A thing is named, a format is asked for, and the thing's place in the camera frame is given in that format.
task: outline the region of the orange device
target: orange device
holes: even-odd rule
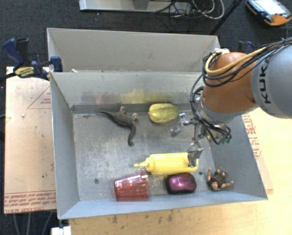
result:
[[[246,0],[246,6],[259,20],[270,26],[279,26],[292,19],[289,9],[277,0]]]

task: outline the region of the table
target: table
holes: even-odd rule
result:
[[[48,86],[34,78],[7,80],[6,214],[55,209]],[[274,118],[260,109],[250,116],[264,154],[258,166],[268,171],[272,182],[268,200],[71,219],[72,234],[291,235],[292,120]]]

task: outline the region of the purple computer mouse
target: purple computer mouse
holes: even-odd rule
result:
[[[195,177],[188,172],[168,176],[165,185],[170,194],[191,193],[197,188]]]

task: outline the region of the red plastic cup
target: red plastic cup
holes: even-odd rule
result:
[[[114,192],[118,201],[148,200],[150,198],[148,174],[142,172],[139,175],[116,180]]]

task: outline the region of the clamp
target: clamp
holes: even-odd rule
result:
[[[49,61],[40,63],[39,58],[37,61],[30,62],[27,57],[28,38],[15,40],[11,38],[6,41],[2,46],[3,53],[16,62],[13,67],[13,75],[20,78],[36,77],[45,80],[50,79],[50,72],[62,72],[63,66],[61,59],[58,56],[52,56]],[[49,66],[49,72],[44,70],[44,67]]]

